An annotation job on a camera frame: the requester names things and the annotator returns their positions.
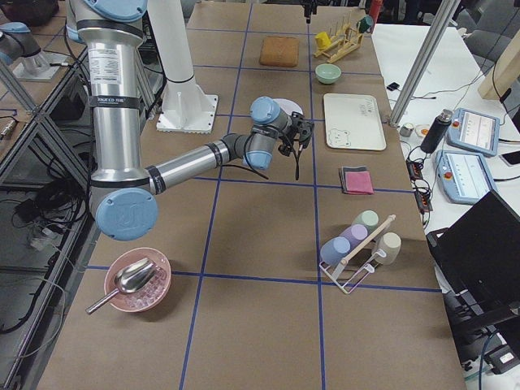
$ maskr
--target blue framed tablet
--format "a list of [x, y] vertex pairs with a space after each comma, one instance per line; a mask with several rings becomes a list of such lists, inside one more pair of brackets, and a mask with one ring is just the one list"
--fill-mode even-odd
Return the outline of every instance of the blue framed tablet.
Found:
[[435, 166], [444, 193], [453, 203], [474, 205], [491, 189], [498, 191], [481, 153], [441, 150]]
[[453, 112], [447, 142], [451, 146], [479, 152], [487, 157], [496, 156], [500, 128], [501, 120], [497, 117], [458, 108]]

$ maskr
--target metal spoon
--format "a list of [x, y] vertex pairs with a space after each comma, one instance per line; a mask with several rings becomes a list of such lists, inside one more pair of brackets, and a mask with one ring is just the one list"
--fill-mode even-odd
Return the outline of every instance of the metal spoon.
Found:
[[119, 293], [134, 293], [145, 287], [155, 272], [155, 265], [148, 258], [143, 258], [119, 270], [114, 277], [115, 289], [90, 306], [86, 310], [87, 314], [92, 314]]

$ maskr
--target brown sponge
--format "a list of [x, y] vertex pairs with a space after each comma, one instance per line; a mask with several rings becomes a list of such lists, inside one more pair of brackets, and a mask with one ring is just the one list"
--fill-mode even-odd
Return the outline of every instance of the brown sponge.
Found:
[[297, 38], [265, 37], [260, 53], [260, 63], [270, 67], [295, 67], [298, 64]]

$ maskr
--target pink bowl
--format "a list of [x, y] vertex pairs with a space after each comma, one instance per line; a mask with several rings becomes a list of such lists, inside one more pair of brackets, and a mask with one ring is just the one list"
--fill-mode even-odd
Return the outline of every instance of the pink bowl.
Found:
[[119, 270], [149, 258], [157, 267], [154, 277], [141, 290], [130, 294], [118, 294], [110, 300], [117, 310], [127, 313], [145, 311], [156, 306], [167, 294], [171, 284], [171, 266], [167, 257], [153, 248], [135, 248], [122, 254], [110, 266], [105, 276], [105, 294], [115, 288], [114, 277]]

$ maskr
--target white tray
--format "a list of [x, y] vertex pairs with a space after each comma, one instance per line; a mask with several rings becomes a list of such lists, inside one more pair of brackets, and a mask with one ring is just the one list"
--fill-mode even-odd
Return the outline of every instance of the white tray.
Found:
[[327, 145], [331, 148], [384, 150], [387, 147], [373, 96], [326, 93], [323, 105]]

